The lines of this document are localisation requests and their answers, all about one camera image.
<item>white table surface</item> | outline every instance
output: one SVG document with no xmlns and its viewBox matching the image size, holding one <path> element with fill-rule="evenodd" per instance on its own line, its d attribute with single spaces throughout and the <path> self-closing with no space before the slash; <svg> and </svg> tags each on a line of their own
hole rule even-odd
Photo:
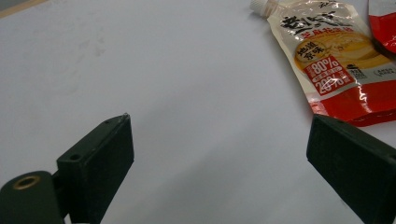
<svg viewBox="0 0 396 224">
<path fill-rule="evenodd" d="M 312 112 L 248 5 L 49 0 L 1 19 L 0 186 L 127 112 L 135 162 L 102 223 L 361 223 L 306 160 Z M 395 128 L 363 130 L 396 147 Z"/>
</svg>

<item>snack bag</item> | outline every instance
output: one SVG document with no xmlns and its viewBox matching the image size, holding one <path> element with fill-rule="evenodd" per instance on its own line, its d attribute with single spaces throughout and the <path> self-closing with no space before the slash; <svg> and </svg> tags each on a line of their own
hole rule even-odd
<svg viewBox="0 0 396 224">
<path fill-rule="evenodd" d="M 366 126 L 396 119 L 396 64 L 377 52 L 353 6 L 253 0 L 316 114 Z"/>
<path fill-rule="evenodd" d="M 370 0 L 369 20 L 375 39 L 396 53 L 396 0 Z"/>
</svg>

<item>food pouch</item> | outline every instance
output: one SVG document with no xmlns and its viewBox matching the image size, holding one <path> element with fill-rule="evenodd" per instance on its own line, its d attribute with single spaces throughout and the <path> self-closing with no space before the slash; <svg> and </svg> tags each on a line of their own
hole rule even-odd
<svg viewBox="0 0 396 224">
<path fill-rule="evenodd" d="M 375 39 L 396 53 L 396 0 L 370 0 L 369 20 Z"/>
<path fill-rule="evenodd" d="M 253 0 L 267 17 L 314 113 L 366 126 L 396 119 L 396 64 L 375 50 L 351 5 Z"/>
</svg>

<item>black plastic part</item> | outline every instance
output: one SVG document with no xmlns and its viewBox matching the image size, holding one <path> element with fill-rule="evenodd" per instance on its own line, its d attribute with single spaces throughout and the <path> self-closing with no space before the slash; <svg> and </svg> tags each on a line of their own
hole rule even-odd
<svg viewBox="0 0 396 224">
<path fill-rule="evenodd" d="M 396 149 L 339 119 L 315 115 L 308 160 L 364 223 L 396 215 Z"/>
<path fill-rule="evenodd" d="M 48 172 L 37 171 L 8 181 L 0 191 L 1 224 L 64 224 Z"/>
<path fill-rule="evenodd" d="M 59 172 L 55 172 L 52 175 L 53 187 L 55 187 L 56 197 L 58 199 L 59 212 L 61 213 L 61 217 L 65 218 L 67 214 L 69 214 L 69 197 L 67 195 L 67 191 L 65 186 L 61 183 L 61 178 L 59 177 Z"/>
<path fill-rule="evenodd" d="M 58 160 L 69 215 L 75 223 L 100 223 L 134 161 L 129 115 L 108 119 Z"/>
</svg>

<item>screw hole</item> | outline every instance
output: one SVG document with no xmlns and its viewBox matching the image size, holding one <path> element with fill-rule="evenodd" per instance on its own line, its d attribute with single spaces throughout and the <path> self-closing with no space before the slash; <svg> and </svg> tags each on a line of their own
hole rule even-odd
<svg viewBox="0 0 396 224">
<path fill-rule="evenodd" d="M 80 158 L 78 154 L 74 154 L 73 156 L 70 157 L 70 160 L 72 161 L 77 161 Z"/>
<path fill-rule="evenodd" d="M 14 184 L 14 189 L 28 189 L 38 183 L 40 181 L 40 176 L 38 175 L 29 175 L 20 180 L 18 180 Z"/>
</svg>

